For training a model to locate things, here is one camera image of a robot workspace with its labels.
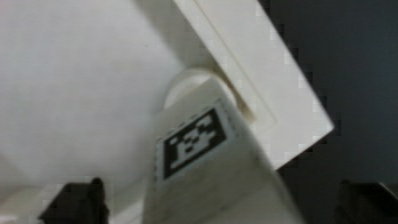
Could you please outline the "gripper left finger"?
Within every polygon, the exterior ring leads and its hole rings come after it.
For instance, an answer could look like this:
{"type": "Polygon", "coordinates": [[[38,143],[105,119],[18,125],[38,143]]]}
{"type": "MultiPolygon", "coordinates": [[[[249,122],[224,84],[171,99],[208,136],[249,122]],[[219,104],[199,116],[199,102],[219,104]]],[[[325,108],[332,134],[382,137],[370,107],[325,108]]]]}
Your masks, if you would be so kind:
{"type": "Polygon", "coordinates": [[[43,224],[109,224],[105,184],[100,178],[89,183],[68,183],[52,200],[39,220],[43,224]]]}

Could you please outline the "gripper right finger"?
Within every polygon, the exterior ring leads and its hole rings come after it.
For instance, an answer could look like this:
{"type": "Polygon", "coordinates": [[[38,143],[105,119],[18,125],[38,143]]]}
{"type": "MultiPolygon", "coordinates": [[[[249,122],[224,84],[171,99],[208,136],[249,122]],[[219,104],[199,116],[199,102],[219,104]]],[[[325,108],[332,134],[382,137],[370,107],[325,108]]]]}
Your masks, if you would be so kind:
{"type": "Polygon", "coordinates": [[[398,183],[343,180],[336,224],[398,224],[398,183]]]}

